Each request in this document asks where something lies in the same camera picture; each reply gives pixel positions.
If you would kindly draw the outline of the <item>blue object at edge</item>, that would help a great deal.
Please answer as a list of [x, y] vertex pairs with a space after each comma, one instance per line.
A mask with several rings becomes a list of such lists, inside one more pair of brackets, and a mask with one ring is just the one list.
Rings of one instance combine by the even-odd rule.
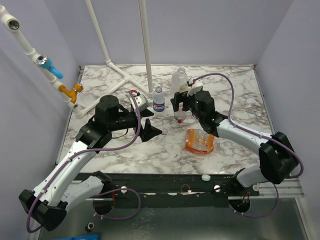
[[86, 235], [79, 235], [79, 236], [55, 238], [54, 240], [99, 240], [100, 238], [101, 238], [101, 235], [99, 233], [94, 233], [94, 234], [86, 234]]

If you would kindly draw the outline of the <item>white PVC pipe frame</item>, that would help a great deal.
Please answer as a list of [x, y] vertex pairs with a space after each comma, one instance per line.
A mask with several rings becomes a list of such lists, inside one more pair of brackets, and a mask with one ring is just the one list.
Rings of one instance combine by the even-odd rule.
[[[148, 33], [148, 21], [147, 21], [147, 6], [145, 0], [140, 0], [138, 2], [139, 7], [139, 15], [141, 22], [141, 31], [142, 31], [142, 40], [143, 40], [143, 48], [144, 48], [144, 56], [145, 56], [145, 67], [147, 74], [147, 87], [144, 87], [141, 83], [135, 80], [131, 75], [121, 70], [118, 66], [116, 66], [108, 53], [106, 43], [104, 41], [99, 22], [97, 20], [92, 2], [87, 0], [86, 6], [92, 20], [95, 32], [97, 34], [104, 58], [106, 66], [116, 73], [122, 76], [122, 80], [109, 88], [105, 92], [106, 95], [110, 95], [114, 93], [116, 90], [121, 88], [123, 85], [127, 83], [133, 84], [143, 93], [145, 93], [148, 97], [152, 96], [154, 91], [153, 87], [153, 78], [152, 78], [152, 68], [151, 68], [151, 59], [150, 59], [150, 43], [149, 43], [149, 33]], [[80, 109], [78, 107], [77, 98], [78, 94], [83, 91], [83, 86], [79, 83], [74, 84], [71, 90], [68, 90], [66, 86], [61, 82], [64, 75], [54, 66], [52, 60], [46, 56], [39, 54], [34, 47], [29, 43], [27, 38], [21, 31], [21, 22], [11, 15], [8, 10], [1, 5], [0, 6], [0, 22], [5, 26], [5, 28], [14, 36], [16, 41], [24, 50], [25, 54], [28, 58], [33, 62], [33, 64], [42, 72], [42, 74], [47, 78], [50, 85], [61, 95], [64, 102], [68, 105], [68, 107], [73, 110], [75, 115], [78, 118], [83, 118], [91, 109], [93, 109], [99, 102], [99, 99], [95, 100], [93, 103], [86, 106], [84, 109]]]

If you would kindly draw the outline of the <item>yellow plastic faucet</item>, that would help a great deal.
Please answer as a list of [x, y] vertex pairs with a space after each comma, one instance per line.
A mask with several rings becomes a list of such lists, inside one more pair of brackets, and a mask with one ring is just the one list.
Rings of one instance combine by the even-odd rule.
[[72, 90], [68, 90], [64, 85], [59, 86], [58, 90], [61, 93], [64, 93], [68, 98], [70, 98], [70, 102], [75, 104], [77, 101], [77, 95], [84, 89], [83, 85], [80, 83], [75, 83], [73, 85]]

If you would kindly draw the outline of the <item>clear bottle yellow label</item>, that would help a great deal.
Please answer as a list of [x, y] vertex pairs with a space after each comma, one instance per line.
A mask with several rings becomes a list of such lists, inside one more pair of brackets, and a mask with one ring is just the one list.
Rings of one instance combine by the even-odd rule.
[[170, 96], [188, 91], [188, 76], [184, 67], [179, 67], [171, 77]]

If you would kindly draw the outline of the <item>crushed bottle orange label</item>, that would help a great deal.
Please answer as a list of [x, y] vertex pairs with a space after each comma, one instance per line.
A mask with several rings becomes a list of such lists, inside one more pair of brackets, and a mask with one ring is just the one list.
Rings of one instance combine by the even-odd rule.
[[200, 129], [186, 131], [184, 149], [196, 155], [208, 155], [214, 150], [215, 137]]

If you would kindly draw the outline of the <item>white cap on table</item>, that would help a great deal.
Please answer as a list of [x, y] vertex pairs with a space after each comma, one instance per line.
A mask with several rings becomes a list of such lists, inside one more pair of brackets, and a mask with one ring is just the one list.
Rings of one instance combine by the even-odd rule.
[[205, 182], [208, 182], [211, 180], [211, 176], [210, 175], [207, 175], [207, 174], [204, 174], [201, 176], [201, 179]]

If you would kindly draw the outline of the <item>white cap beside crushed bottle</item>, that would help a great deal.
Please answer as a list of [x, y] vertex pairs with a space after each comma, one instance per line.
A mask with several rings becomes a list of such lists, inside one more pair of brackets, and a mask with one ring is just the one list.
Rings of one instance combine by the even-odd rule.
[[214, 144], [214, 148], [217, 149], [217, 150], [218, 150], [218, 149], [222, 149], [222, 148], [223, 148], [223, 143], [221, 143], [221, 142], [215, 143], [215, 144]]

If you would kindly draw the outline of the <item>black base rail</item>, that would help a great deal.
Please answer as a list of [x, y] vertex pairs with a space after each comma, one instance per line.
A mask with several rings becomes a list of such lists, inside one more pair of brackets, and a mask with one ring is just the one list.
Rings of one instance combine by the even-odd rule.
[[258, 190], [244, 188], [231, 174], [212, 174], [208, 181], [200, 174], [103, 173], [102, 191], [128, 187], [133, 192], [115, 194], [118, 209], [142, 208], [227, 208], [228, 198], [259, 196]]

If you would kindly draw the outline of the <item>small bottle red label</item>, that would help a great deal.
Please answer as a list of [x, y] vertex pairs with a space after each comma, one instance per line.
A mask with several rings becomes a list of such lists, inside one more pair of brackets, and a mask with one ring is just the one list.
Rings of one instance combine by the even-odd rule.
[[183, 110], [174, 112], [174, 119], [178, 124], [181, 124], [186, 118], [186, 112]]

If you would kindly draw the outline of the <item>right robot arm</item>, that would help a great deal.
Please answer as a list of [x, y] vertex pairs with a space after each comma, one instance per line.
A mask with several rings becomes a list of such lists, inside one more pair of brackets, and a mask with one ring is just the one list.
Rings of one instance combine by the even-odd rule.
[[270, 182], [280, 184], [298, 166], [287, 136], [281, 132], [265, 135], [240, 125], [231, 124], [229, 118], [216, 111], [210, 93], [201, 90], [193, 95], [176, 92], [170, 100], [174, 112], [190, 111], [202, 129], [209, 135], [231, 140], [256, 153], [259, 163], [239, 170], [230, 183], [230, 191], [241, 196], [248, 187]]

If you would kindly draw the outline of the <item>clear bottle blue label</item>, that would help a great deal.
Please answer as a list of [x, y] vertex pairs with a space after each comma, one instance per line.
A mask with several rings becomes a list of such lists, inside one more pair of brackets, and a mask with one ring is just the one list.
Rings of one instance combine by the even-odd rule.
[[161, 86], [157, 86], [152, 94], [152, 108], [156, 114], [165, 110], [165, 94]]

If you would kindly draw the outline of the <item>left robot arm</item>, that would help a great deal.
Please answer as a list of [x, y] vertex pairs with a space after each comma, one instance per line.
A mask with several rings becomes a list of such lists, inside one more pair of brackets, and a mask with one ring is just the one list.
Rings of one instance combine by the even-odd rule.
[[75, 137], [68, 153], [53, 171], [34, 189], [23, 190], [18, 199], [27, 213], [27, 220], [34, 219], [47, 231], [56, 229], [67, 212], [89, 197], [107, 197], [115, 190], [112, 180], [101, 172], [93, 173], [79, 186], [70, 184], [80, 170], [105, 147], [113, 138], [113, 132], [134, 130], [133, 139], [113, 151], [124, 150], [137, 138], [147, 142], [162, 134], [151, 125], [153, 113], [148, 110], [147, 98], [130, 90], [130, 109], [123, 107], [113, 95], [102, 96], [95, 106], [94, 115], [83, 125]]

